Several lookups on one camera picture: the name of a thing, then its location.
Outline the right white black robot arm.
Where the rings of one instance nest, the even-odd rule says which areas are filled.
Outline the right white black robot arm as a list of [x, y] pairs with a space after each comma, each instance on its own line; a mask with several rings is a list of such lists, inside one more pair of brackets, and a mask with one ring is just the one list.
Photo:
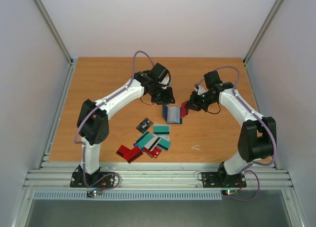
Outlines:
[[187, 114], [192, 111], [208, 111], [214, 103], [224, 106], [241, 126], [237, 152], [228, 160], [220, 163], [217, 172], [203, 172], [204, 187], [232, 188], [245, 187], [245, 171], [254, 164], [264, 165], [262, 160], [271, 157], [267, 165], [274, 163], [277, 155], [276, 121], [265, 117], [252, 108], [239, 94], [236, 85], [223, 82], [217, 70], [203, 76], [205, 86], [195, 84], [188, 101], [182, 104]]

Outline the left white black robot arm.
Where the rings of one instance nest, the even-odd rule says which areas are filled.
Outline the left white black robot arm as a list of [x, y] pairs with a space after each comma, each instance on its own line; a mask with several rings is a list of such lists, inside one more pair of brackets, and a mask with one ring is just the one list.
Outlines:
[[160, 63], [151, 70], [132, 72], [131, 78], [111, 94], [92, 101], [83, 102], [74, 143], [82, 146], [80, 174], [86, 187], [101, 182], [99, 155], [102, 143], [109, 135], [109, 121], [129, 103], [150, 95], [156, 105], [174, 104], [170, 71]]

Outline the navy blue card holder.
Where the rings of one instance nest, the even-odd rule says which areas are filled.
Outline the navy blue card holder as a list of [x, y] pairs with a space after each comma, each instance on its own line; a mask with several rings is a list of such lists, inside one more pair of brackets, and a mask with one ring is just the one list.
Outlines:
[[181, 108], [178, 106], [162, 105], [162, 118], [168, 124], [182, 124]]

